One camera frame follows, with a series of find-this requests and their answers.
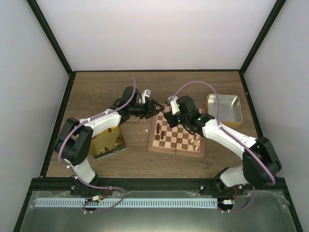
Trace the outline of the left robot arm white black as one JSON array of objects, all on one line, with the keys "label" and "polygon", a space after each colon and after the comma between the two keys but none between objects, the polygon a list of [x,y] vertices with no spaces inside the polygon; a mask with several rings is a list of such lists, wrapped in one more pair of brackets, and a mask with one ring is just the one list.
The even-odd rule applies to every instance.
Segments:
[{"label": "left robot arm white black", "polygon": [[54,151],[58,153],[58,160],[74,171],[87,195],[94,195],[99,185],[87,160],[91,140],[97,134],[125,123],[131,116],[149,119],[162,112],[164,106],[149,99],[150,94],[148,89],[140,93],[135,87],[126,87],[122,97],[104,112],[87,119],[71,117],[66,120],[54,143]]}]

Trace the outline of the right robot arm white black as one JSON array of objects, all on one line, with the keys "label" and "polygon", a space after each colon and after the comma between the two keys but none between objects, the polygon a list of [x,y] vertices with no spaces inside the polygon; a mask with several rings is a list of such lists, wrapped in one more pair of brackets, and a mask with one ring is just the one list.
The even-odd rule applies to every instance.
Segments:
[{"label": "right robot arm white black", "polygon": [[214,116],[201,113],[189,96],[171,96],[166,103],[171,110],[164,117],[171,128],[181,125],[191,135],[213,140],[241,158],[241,166],[219,173],[214,183],[217,193],[225,195],[241,184],[262,188],[276,183],[275,176],[282,166],[268,138],[250,137],[223,125]]}]

